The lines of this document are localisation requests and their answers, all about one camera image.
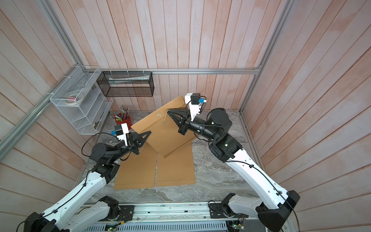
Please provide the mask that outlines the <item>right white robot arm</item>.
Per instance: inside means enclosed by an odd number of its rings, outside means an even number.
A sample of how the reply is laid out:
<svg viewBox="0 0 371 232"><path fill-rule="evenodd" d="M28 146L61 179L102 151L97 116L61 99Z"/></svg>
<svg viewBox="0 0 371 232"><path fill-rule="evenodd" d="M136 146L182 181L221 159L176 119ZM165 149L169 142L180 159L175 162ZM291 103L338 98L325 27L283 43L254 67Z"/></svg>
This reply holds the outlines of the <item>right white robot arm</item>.
<svg viewBox="0 0 371 232"><path fill-rule="evenodd" d="M163 109L153 112L133 125L138 132L151 131L148 143L160 155L171 155L180 147L181 136L195 135L207 142L211 153L235 170L258 194L258 198L228 194L221 203L209 207L212 217L251 216L272 232L282 232L287 219L300 200L294 190L274 182L249 156L243 146L229 134L232 121L224 108L211 110L206 119L201 108Z"/></svg>

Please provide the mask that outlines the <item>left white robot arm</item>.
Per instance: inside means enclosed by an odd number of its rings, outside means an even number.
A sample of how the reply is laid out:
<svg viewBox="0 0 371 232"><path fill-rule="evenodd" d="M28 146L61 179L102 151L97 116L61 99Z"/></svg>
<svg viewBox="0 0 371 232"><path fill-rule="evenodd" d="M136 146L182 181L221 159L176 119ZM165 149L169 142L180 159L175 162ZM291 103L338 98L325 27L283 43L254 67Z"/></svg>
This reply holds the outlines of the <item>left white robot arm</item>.
<svg viewBox="0 0 371 232"><path fill-rule="evenodd" d="M139 155L151 132L128 132L117 145L97 143L91 152L90 160L95 166L88 171L86 178L53 206L38 214L33 212L21 222L25 232L81 232L102 219L116 221L123 215L116 199L105 196L93 206L78 214L86 201L106 186L116 176L120 165L117 160L126 161L130 154Z"/></svg>

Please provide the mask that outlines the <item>brown kraft file bag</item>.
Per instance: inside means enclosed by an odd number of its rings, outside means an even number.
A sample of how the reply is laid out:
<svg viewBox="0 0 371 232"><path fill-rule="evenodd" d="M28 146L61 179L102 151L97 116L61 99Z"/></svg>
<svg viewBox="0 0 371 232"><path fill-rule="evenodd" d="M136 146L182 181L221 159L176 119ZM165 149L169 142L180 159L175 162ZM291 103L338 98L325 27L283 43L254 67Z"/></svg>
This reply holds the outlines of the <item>brown kraft file bag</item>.
<svg viewBox="0 0 371 232"><path fill-rule="evenodd" d="M157 152L145 143L139 155L121 162L114 185L115 190L148 189L155 186Z"/></svg>

